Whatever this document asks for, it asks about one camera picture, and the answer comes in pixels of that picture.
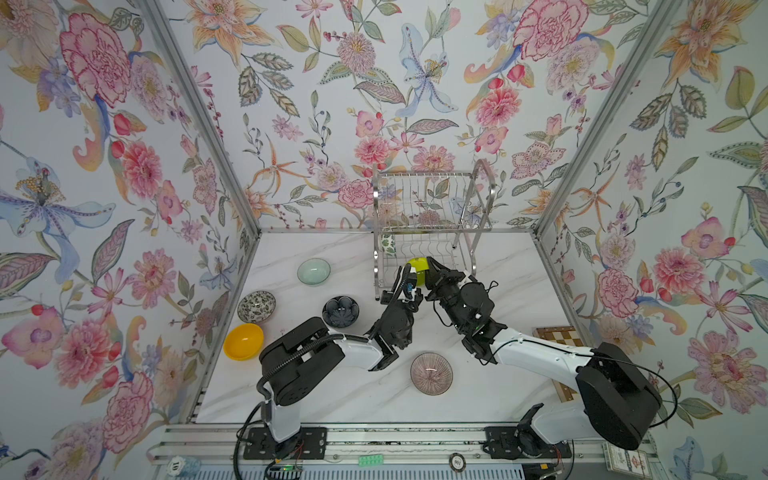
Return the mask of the green leaf pattern bowl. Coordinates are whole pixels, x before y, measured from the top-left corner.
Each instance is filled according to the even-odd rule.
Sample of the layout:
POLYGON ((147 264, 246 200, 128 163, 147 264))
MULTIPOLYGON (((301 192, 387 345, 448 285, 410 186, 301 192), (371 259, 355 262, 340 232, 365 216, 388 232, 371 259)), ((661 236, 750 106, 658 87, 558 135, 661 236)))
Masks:
POLYGON ((386 257, 397 256, 396 240, 393 234, 384 234, 380 238, 380 248, 386 257))

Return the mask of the silver wire dish rack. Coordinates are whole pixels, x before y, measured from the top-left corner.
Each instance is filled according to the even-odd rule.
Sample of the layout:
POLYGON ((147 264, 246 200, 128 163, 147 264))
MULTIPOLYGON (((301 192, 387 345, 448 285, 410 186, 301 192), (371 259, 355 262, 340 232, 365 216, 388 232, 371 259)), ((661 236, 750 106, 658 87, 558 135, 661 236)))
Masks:
POLYGON ((497 196, 490 164, 478 160, 470 171, 405 171, 373 179, 374 291, 393 288, 398 268, 418 257, 474 274, 481 236, 492 230, 497 196), (397 256, 386 257, 380 238, 393 234, 397 256))

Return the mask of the lime green plastic bowl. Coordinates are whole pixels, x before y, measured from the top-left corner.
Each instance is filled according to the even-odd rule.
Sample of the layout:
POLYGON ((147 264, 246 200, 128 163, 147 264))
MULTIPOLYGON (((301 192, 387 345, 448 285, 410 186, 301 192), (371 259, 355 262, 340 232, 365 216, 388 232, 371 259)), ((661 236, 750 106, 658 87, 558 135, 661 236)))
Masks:
POLYGON ((429 270, 429 263, 427 258, 426 257, 413 258, 409 260, 408 263, 411 265, 412 270, 416 273, 416 277, 417 277, 416 285, 418 287, 424 286, 426 281, 426 273, 429 270))

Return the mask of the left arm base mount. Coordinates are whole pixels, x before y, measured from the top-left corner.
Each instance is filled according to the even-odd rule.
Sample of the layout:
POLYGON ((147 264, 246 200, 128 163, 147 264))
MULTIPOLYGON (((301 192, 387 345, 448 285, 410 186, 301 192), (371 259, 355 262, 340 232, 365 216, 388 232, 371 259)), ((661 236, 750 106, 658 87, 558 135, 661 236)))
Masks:
POLYGON ((323 460, 327 433, 324 427, 301 427, 295 435, 278 442, 268 427, 253 427, 246 435, 242 456, 244 460, 323 460))

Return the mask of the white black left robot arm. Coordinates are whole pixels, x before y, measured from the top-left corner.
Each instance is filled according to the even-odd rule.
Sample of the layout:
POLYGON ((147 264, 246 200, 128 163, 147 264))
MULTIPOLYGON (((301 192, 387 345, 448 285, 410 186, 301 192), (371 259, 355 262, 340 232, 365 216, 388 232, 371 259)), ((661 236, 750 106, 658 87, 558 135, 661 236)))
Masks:
POLYGON ((368 372, 387 369, 412 343, 414 314, 423 301, 410 264, 398 270, 385 309, 363 335, 336 332, 312 317, 264 348, 259 355, 263 396, 261 419, 276 443, 295 439, 301 428, 299 402, 339 366, 368 372))

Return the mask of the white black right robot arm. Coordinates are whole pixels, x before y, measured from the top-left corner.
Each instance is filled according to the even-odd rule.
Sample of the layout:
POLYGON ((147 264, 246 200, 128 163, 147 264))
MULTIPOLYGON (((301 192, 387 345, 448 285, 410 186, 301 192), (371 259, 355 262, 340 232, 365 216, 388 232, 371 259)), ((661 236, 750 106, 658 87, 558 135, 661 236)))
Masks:
POLYGON ((525 419, 545 444, 600 437, 625 450, 639 448, 655 425, 658 390, 616 345, 572 347, 523 334, 495 321, 489 287, 429 257, 428 301, 445 311, 464 348, 484 364, 521 368, 575 390, 576 401, 532 407, 525 419))

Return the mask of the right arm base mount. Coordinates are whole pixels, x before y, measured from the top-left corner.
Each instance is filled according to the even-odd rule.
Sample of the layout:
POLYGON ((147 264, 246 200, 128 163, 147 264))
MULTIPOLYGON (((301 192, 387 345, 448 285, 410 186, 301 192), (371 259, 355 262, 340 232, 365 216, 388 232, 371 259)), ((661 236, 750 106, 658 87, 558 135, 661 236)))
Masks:
POLYGON ((489 426, 484 429, 482 450, 492 459, 569 459, 569 442, 547 443, 529 427, 489 426))

